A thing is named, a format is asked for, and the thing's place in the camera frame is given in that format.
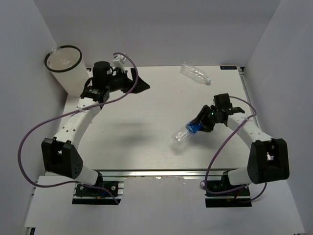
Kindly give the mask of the blue label Pocari Sweat bottle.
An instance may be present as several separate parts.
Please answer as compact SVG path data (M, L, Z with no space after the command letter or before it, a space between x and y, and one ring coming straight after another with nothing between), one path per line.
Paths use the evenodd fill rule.
M196 134L201 128L202 124L200 122L189 122L172 135L172 140L175 144L181 144Z

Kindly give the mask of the clear bottle with blue-white cap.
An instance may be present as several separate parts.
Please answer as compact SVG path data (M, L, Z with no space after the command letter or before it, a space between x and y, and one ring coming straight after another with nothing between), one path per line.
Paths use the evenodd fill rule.
M53 70L64 70L73 66L76 61L76 52L73 48L56 47L52 50L47 65Z

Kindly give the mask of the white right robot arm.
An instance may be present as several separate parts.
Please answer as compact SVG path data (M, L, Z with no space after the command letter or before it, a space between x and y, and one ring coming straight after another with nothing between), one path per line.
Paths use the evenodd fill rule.
M234 107L228 93L214 96L214 104L205 105L186 125L190 134L212 132L216 124L224 124L238 135L250 149L246 167L228 171L221 190L233 195L239 185L261 184L286 180L290 176L288 146L284 139L275 139L259 129L241 107Z

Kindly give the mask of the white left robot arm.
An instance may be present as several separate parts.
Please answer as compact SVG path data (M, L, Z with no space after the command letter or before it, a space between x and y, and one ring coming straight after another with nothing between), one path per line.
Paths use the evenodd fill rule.
M80 95L76 110L66 124L52 137L41 144L45 170L65 176L87 185L92 195L103 191L102 175L84 165L78 153L78 146L91 121L99 114L110 93L138 94L150 88L131 68L132 78L121 68L112 68L108 62L94 64L89 78Z

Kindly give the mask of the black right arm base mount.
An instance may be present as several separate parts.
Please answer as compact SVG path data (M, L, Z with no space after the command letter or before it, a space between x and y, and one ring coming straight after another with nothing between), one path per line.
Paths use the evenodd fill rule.
M232 186L226 173L218 180L207 179L200 182L205 190L205 206L207 208L248 208L252 207L248 187L235 190L239 185Z

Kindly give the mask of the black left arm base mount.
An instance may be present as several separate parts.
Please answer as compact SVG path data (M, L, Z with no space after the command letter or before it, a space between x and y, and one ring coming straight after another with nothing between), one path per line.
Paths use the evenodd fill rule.
M117 206L123 195L124 181L114 178L104 178L101 189L89 188L77 184L73 193L73 205L113 205Z

